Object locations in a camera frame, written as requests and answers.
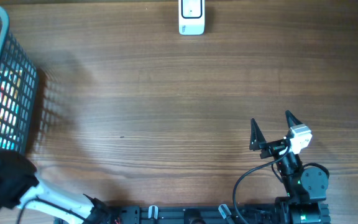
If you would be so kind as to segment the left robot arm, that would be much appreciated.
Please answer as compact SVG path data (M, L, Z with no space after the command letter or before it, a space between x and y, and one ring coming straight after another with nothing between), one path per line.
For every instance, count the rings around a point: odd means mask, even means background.
M111 223L112 212L102 201L74 194L39 177L36 166L15 151L0 151L0 209L33 209L67 223Z

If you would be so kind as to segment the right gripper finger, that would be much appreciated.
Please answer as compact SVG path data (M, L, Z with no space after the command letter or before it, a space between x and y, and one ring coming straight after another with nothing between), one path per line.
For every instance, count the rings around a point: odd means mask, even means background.
M250 144L249 148L251 151L258 151L265 147L266 140L264 138L264 135L262 134L256 120L252 118L250 120Z
M286 110L285 116L287 119L287 125L289 128L292 128L294 126L298 126L303 124L299 119L297 119L293 113L290 110Z

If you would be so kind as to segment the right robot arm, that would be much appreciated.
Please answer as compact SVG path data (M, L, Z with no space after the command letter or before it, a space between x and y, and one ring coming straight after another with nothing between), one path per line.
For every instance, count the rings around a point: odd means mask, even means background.
M299 153L312 139L311 129L290 111L285 112L289 130L283 139L267 142L256 120L251 120L250 150L260 158L272 157L274 173L287 192L271 204L246 205L242 211L249 223L330 224L326 191L329 171L317 163L303 164Z

